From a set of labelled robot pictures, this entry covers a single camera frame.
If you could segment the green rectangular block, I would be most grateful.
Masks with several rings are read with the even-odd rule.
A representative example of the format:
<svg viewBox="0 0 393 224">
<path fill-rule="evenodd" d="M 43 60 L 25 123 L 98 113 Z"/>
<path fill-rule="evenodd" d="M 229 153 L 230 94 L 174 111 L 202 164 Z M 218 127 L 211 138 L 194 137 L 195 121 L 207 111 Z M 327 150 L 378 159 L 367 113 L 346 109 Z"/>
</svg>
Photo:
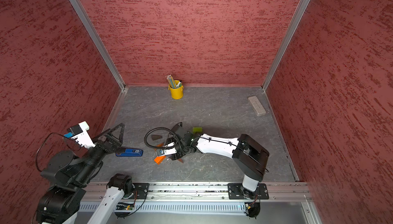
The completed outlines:
<svg viewBox="0 0 393 224">
<path fill-rule="evenodd" d="M 202 127 L 193 127 L 192 128 L 192 132 L 195 133 L 202 133 L 203 132 L 203 128 Z"/>
</svg>

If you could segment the dark triangle block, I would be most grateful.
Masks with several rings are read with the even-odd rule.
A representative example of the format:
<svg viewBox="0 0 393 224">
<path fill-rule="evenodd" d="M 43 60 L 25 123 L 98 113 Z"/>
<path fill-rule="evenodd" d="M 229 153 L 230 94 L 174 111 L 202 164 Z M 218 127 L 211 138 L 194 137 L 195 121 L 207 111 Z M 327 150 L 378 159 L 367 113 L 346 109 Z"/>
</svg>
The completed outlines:
<svg viewBox="0 0 393 224">
<path fill-rule="evenodd" d="M 161 136 L 161 135 L 151 135 L 151 139 L 152 139 L 153 141 L 155 141 L 155 140 L 161 140 L 161 139 L 162 139 L 162 136 Z"/>
</svg>

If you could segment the orange rectangular block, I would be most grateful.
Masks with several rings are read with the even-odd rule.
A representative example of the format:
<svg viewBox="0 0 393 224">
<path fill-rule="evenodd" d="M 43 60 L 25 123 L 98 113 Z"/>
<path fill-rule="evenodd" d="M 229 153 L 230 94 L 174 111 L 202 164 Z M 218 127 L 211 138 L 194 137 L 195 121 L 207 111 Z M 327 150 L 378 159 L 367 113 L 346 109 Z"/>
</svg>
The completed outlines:
<svg viewBox="0 0 393 224">
<path fill-rule="evenodd" d="M 166 156 L 165 156 L 165 155 L 157 156 L 157 157 L 155 157 L 154 162 L 155 162 L 157 165 L 160 165 L 165 159 L 166 159 Z"/>
</svg>

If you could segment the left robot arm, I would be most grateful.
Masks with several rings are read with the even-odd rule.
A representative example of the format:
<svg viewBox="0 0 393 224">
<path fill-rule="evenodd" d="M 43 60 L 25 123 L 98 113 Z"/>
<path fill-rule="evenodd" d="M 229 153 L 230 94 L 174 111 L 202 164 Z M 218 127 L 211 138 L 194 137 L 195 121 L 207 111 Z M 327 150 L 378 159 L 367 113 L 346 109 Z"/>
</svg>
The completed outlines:
<svg viewBox="0 0 393 224">
<path fill-rule="evenodd" d="M 114 153 L 123 144 L 125 125 L 120 123 L 95 138 L 88 134 L 89 126 L 82 122 L 68 129 L 63 138 L 87 148 L 78 157 L 72 150 L 64 150 L 53 156 L 41 176 L 52 183 L 40 199 L 36 211 L 39 224 L 73 224 L 86 194 L 88 183 L 98 174 L 106 155 Z M 114 175 L 107 184 L 106 193 L 91 216 L 90 224 L 105 224 L 122 199 L 137 199 L 137 190 L 130 176 Z"/>
</svg>

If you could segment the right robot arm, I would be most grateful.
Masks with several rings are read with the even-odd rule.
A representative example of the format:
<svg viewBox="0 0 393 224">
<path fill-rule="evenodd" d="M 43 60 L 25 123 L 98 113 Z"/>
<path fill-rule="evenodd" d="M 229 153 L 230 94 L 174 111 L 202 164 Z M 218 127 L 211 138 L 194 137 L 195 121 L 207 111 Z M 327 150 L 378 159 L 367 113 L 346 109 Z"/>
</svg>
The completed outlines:
<svg viewBox="0 0 393 224">
<path fill-rule="evenodd" d="M 255 193 L 265 175 L 270 153 L 249 135 L 238 138 L 219 138 L 208 134 L 186 132 L 183 137 L 172 135 L 167 138 L 158 153 L 173 160 L 195 152 L 217 154 L 234 160 L 244 173 L 242 188 L 246 193 Z"/>
</svg>

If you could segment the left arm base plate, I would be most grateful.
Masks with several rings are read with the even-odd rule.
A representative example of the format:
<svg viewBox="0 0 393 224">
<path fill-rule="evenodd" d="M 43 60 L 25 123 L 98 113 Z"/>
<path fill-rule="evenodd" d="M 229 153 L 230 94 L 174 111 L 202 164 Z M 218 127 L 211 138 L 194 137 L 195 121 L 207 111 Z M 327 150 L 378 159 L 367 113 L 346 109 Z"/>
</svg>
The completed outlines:
<svg viewBox="0 0 393 224">
<path fill-rule="evenodd" d="M 146 199 L 149 191 L 149 183 L 134 183 L 134 194 L 132 198 Z"/>
</svg>

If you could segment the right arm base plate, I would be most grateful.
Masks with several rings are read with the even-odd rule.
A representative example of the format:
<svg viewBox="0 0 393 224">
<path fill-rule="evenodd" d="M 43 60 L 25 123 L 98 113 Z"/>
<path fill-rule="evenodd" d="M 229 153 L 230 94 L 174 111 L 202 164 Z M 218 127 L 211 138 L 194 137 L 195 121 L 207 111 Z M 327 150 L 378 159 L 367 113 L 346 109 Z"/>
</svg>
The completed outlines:
<svg viewBox="0 0 393 224">
<path fill-rule="evenodd" d="M 229 199 L 250 199 L 250 200 L 267 200 L 269 193 L 266 184 L 258 184 L 255 191 L 250 191 L 243 187 L 240 183 L 229 183 L 228 195 Z"/>
</svg>

